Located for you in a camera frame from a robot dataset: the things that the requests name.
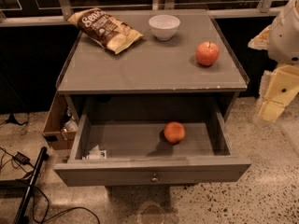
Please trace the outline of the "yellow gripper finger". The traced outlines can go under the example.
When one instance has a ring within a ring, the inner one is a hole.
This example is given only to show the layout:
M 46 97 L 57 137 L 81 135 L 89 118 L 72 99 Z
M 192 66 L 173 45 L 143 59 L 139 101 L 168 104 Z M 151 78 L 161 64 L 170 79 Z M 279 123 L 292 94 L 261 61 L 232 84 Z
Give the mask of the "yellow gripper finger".
M 256 119 L 260 123 L 275 122 L 299 93 L 299 67 L 281 65 L 273 72 L 263 73 Z
M 253 37 L 248 43 L 248 47 L 257 50 L 268 50 L 268 36 L 270 25 L 265 27 L 258 35 Z

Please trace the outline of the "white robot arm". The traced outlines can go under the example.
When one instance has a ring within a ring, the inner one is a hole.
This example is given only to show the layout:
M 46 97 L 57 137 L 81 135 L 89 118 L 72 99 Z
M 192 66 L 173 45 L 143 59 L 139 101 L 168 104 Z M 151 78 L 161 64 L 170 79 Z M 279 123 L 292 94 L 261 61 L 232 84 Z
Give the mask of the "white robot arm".
M 299 0 L 290 0 L 270 25 L 250 40 L 248 47 L 266 50 L 277 63 L 264 71 L 254 119 L 274 123 L 299 93 Z

